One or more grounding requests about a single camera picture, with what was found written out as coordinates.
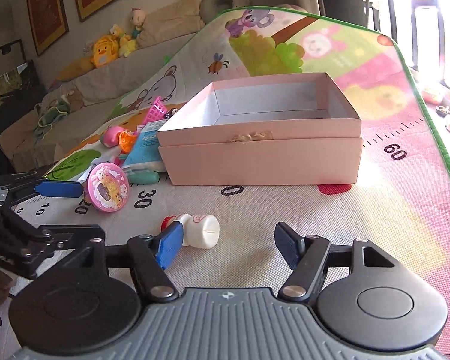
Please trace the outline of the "round pink cartoon tin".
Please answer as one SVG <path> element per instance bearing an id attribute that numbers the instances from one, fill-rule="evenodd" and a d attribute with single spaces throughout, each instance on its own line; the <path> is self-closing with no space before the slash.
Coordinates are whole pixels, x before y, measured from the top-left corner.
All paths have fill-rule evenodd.
<path id="1" fill-rule="evenodd" d="M 130 185 L 124 171 L 114 163 L 100 163 L 91 169 L 84 183 L 84 196 L 97 210 L 114 213 L 128 202 Z"/>

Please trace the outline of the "small white yogurt bottle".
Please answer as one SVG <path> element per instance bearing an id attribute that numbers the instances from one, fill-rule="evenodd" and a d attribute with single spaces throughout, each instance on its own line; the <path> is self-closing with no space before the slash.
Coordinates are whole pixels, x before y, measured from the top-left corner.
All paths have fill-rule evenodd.
<path id="1" fill-rule="evenodd" d="M 220 225 L 212 214 L 179 214 L 165 217 L 161 222 L 164 231 L 172 222 L 181 222 L 184 228 L 183 246 L 212 249 L 218 243 Z"/>

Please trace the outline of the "beige sofa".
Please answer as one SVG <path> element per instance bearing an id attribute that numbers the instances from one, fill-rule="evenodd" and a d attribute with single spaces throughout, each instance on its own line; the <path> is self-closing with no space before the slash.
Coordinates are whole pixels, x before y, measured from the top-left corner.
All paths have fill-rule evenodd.
<path id="1" fill-rule="evenodd" d="M 174 56 L 192 37 L 191 34 L 184 35 L 138 49 L 126 58 L 65 82 L 44 95 L 31 111 L 1 133 L 1 151 L 18 172 L 54 164 L 103 125 L 122 96 L 150 79 L 165 65 L 164 58 Z M 40 112 L 71 91 L 79 95 L 81 108 L 59 121 L 38 140 L 34 129 Z"/>

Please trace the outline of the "green knitted cloth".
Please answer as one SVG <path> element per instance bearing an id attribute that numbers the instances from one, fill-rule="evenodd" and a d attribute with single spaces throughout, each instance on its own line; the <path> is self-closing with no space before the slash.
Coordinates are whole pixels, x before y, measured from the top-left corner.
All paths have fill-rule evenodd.
<path id="1" fill-rule="evenodd" d="M 66 98 L 60 97 L 53 100 L 49 107 L 40 114 L 37 125 L 34 128 L 34 136 L 37 140 L 43 139 L 53 129 L 53 125 L 65 119 L 71 113 L 71 104 Z"/>

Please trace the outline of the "orange plastic toy shell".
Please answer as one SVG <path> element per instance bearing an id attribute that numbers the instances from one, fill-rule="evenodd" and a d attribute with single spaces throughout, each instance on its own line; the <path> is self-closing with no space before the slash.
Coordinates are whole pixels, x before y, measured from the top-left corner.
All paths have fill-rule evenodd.
<path id="1" fill-rule="evenodd" d="M 137 133 L 131 130 L 123 130 L 118 134 L 118 145 L 123 153 L 130 153 L 136 143 Z"/>

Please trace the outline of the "colourful cartoon play mat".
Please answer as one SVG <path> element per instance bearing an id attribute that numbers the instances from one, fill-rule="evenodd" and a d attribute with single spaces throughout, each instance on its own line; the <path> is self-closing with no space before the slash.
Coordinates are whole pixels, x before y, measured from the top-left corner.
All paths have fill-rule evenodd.
<path id="1" fill-rule="evenodd" d="M 0 359 L 450 359 L 450 156 L 401 52 L 240 10 L 81 76 L 0 184 Z"/>

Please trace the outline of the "pink cardboard box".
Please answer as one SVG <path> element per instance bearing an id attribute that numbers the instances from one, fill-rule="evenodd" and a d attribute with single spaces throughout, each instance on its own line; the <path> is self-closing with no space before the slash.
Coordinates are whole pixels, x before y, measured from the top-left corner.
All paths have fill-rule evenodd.
<path id="1" fill-rule="evenodd" d="M 173 185 L 346 185 L 362 121 L 326 73 L 210 83 L 158 131 Z"/>

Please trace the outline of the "pink plastic toy net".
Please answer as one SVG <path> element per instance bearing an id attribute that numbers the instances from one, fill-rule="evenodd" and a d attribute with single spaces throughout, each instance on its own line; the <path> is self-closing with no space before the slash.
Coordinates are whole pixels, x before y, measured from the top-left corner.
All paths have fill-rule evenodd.
<path id="1" fill-rule="evenodd" d="M 167 112 L 167 107 L 162 103 L 161 96 L 157 96 L 148 109 L 142 124 L 147 125 L 148 123 L 165 119 Z"/>

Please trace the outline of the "yellow long cushion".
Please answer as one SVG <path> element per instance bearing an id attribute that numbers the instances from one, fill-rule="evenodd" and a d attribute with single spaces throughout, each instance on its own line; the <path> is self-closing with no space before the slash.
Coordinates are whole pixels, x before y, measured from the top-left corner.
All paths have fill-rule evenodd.
<path id="1" fill-rule="evenodd" d="M 79 58 L 66 67 L 64 67 L 55 77 L 55 80 L 66 82 L 74 80 L 76 77 L 81 77 L 82 75 L 90 72 L 95 68 L 92 63 L 92 59 L 88 56 Z"/>

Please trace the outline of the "small dark toy figure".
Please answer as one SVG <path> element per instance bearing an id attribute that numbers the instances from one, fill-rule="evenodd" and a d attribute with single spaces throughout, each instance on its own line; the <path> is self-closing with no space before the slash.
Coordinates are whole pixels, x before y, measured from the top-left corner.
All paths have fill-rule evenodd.
<path id="1" fill-rule="evenodd" d="M 167 111 L 167 113 L 165 113 L 164 118 L 165 119 L 170 119 L 173 115 L 175 115 L 177 112 L 179 111 L 179 108 L 172 108 L 169 111 Z"/>

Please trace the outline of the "yellow duck plush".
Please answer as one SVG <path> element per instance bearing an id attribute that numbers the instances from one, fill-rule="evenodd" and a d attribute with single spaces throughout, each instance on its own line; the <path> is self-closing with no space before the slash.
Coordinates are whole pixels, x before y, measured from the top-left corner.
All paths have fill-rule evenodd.
<path id="1" fill-rule="evenodd" d="M 93 45 L 91 63 L 100 68 L 119 57 L 119 44 L 111 35 L 100 37 Z"/>

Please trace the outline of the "small yellow chick plush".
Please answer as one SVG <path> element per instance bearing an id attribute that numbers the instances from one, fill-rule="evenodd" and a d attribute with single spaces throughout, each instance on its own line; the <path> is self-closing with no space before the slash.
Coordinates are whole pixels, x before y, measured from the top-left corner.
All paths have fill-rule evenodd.
<path id="1" fill-rule="evenodd" d="M 131 35 L 126 34 L 117 24 L 112 26 L 109 30 L 109 34 L 113 40 L 118 43 L 118 55 L 120 57 L 128 57 L 137 50 L 136 39 L 133 39 Z"/>

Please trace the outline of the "doll with pink hat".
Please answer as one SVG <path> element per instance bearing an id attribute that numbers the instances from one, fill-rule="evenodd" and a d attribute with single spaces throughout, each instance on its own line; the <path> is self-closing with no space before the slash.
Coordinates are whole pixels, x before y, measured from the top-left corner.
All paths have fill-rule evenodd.
<path id="1" fill-rule="evenodd" d="M 139 8 L 133 8 L 131 10 L 131 18 L 130 21 L 133 25 L 133 30 L 131 32 L 131 37 L 136 39 L 143 29 L 143 25 L 145 23 L 146 13 L 144 10 Z"/>

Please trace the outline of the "beige folded blanket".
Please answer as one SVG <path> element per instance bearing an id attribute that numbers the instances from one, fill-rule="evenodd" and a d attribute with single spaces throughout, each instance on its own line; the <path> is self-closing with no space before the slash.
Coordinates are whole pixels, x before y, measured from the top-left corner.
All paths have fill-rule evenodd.
<path id="1" fill-rule="evenodd" d="M 148 14 L 137 37 L 138 47 L 152 47 L 200 31 L 205 26 L 201 1 L 178 0 Z"/>

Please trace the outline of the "grey neck pillow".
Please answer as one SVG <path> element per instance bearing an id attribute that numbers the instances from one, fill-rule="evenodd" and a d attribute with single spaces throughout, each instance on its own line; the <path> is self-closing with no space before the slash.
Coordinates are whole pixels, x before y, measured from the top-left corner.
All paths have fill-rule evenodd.
<path id="1" fill-rule="evenodd" d="M 250 5 L 250 0 L 201 0 L 201 19 L 205 24 L 208 24 L 223 11 Z"/>

